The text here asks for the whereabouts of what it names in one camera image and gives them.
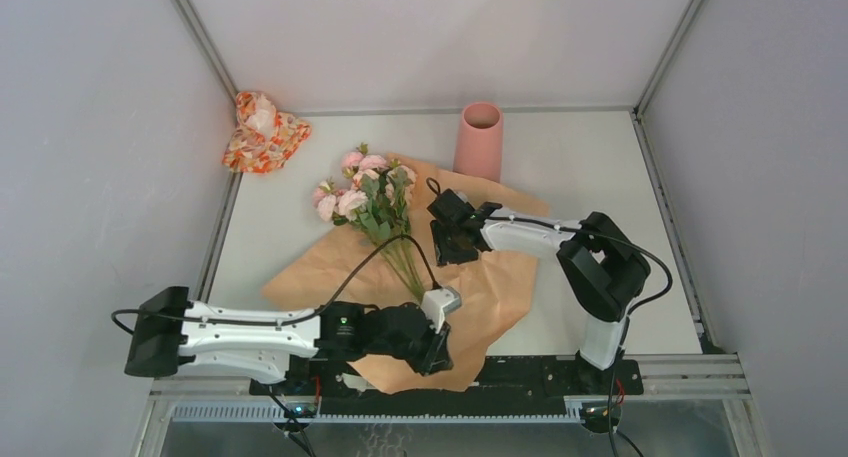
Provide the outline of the orange kraft wrapping paper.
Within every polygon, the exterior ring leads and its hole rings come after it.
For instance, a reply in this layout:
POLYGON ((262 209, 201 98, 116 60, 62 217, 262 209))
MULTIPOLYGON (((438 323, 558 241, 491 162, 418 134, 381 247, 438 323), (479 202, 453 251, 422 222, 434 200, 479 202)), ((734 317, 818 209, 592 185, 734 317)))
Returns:
MULTIPOLYGON (((425 180, 432 177, 444 189, 464 193, 475 206, 498 202, 521 213, 546 216, 546 203, 501 184, 441 169, 403 156, 401 163, 417 174, 411 209, 412 235, 428 261, 435 260, 427 207, 434 195, 425 180)), ((261 289, 282 310, 316 307, 326 302, 346 276, 374 246, 349 226, 328 232, 300 258, 270 279, 261 289)), ((448 317, 447 346, 453 367, 421 376, 403 360, 369 355, 353 368, 377 390, 394 394, 411 389, 462 392, 476 379, 489 346, 523 318, 532 307, 537 259, 518 252, 484 252, 474 262, 434 270, 438 282, 459 292, 461 307, 448 317)))

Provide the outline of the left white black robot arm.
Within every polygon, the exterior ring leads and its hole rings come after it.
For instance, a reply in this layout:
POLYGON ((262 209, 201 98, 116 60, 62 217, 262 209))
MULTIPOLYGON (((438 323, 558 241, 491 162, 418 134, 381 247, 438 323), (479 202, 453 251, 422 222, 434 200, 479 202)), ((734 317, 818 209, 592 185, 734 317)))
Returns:
POLYGON ((164 378, 194 369, 277 384, 290 394, 311 384, 301 360, 355 362, 388 356, 428 376, 453 366, 448 315, 461 305, 450 287, 425 293, 421 303, 376 308, 333 302, 297 311, 251 311, 189 299, 169 287, 131 310, 136 323, 125 374, 164 378))

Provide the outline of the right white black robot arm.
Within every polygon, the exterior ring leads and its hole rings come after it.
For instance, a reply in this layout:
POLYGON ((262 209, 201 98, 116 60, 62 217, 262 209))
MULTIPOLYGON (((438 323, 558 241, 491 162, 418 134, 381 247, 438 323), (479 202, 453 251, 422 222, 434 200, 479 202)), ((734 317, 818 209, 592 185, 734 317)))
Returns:
POLYGON ((519 252, 559 264, 587 313, 577 352, 579 383, 605 392, 618 377, 615 361, 625 340, 628 313, 651 268, 645 255, 604 213, 558 221, 513 211, 495 202, 474 207, 451 189, 431 188, 427 209, 441 266, 478 260, 485 252, 519 252))

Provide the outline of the pink flower stem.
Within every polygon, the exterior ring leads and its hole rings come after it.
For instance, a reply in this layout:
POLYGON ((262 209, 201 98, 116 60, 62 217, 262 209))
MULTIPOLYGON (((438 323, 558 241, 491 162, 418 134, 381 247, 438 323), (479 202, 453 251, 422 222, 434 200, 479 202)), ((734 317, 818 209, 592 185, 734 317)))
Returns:
POLYGON ((379 247, 391 270, 419 302, 425 287, 413 260, 412 243, 404 238, 412 230, 410 208, 417 173, 397 158, 370 152, 366 143, 345 154, 341 170, 350 187, 338 197, 334 223, 351 225, 379 247))
MULTIPOLYGON (((411 234, 409 206, 412 202, 416 180, 416 173, 399 162, 394 162, 393 167, 386 173, 385 193, 394 215, 393 236, 411 234)), ((412 294, 413 300, 419 302, 424 293, 424 285, 413 260, 411 243, 399 239, 390 248, 396 273, 412 294)))
POLYGON ((404 195, 401 195, 395 191, 393 184, 372 193, 349 189, 337 200, 333 223, 337 226, 349 224, 363 233, 375 247, 382 246, 380 254, 389 268, 411 294, 411 298, 420 302, 425 287, 414 262, 412 243, 407 239, 398 239, 386 244, 393 237, 411 235, 408 196, 406 188, 404 195))
POLYGON ((319 218, 335 226, 350 226, 374 246, 380 246, 392 235, 393 212, 380 185, 370 178, 364 188, 337 188, 322 182, 313 195, 313 206, 319 218))

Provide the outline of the pink cylindrical vase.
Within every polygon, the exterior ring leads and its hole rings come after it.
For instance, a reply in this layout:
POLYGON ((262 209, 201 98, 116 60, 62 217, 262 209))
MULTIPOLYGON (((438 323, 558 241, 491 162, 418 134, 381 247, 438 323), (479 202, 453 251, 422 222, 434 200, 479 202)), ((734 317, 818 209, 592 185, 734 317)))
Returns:
POLYGON ((503 123, 503 113, 495 104, 475 102, 466 106, 460 115, 453 171, 499 182, 503 123))

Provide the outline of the orange floral crumpled cloth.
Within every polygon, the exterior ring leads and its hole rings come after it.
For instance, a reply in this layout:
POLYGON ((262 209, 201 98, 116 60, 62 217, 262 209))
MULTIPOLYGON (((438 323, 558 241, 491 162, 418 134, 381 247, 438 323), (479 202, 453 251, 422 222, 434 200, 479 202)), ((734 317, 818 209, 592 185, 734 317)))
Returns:
POLYGON ((280 111, 262 92, 236 95, 236 128, 222 164, 233 173, 267 174, 281 169, 312 134, 312 125, 280 111))

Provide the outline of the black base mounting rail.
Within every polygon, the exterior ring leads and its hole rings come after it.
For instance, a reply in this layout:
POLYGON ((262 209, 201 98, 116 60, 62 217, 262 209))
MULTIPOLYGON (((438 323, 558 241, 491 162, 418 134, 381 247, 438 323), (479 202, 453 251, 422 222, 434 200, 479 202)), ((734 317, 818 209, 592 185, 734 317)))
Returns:
POLYGON ((358 375, 347 363, 294 357, 282 382, 252 380, 249 393, 274 394, 290 401, 304 397, 322 416, 395 418, 562 415, 567 397, 606 399, 609 394, 632 397, 645 393, 639 364, 629 359, 617 363, 613 371, 597 371, 570 357, 488 357, 463 392, 414 389, 389 395, 359 391, 342 382, 344 374, 358 375))

